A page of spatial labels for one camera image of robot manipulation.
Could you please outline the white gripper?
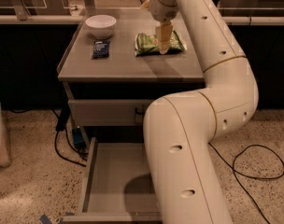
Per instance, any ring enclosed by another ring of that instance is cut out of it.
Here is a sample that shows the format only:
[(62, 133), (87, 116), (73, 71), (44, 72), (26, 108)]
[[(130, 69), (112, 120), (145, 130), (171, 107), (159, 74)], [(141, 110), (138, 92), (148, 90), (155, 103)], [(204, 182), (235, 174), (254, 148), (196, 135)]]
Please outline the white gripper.
[(147, 9), (160, 24), (156, 27), (159, 52), (165, 54), (170, 47), (173, 25), (170, 22), (178, 14), (177, 0), (145, 0), (141, 8)]

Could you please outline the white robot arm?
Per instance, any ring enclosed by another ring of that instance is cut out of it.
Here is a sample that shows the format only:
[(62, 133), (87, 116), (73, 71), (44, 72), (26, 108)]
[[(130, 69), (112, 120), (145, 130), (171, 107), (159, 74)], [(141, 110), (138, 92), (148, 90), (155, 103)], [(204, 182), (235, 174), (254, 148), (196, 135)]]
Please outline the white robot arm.
[(208, 144), (245, 125), (259, 99), (246, 54), (212, 0), (150, 0), (159, 23), (180, 14), (205, 87), (165, 95), (143, 124), (149, 169), (163, 224), (233, 224)]

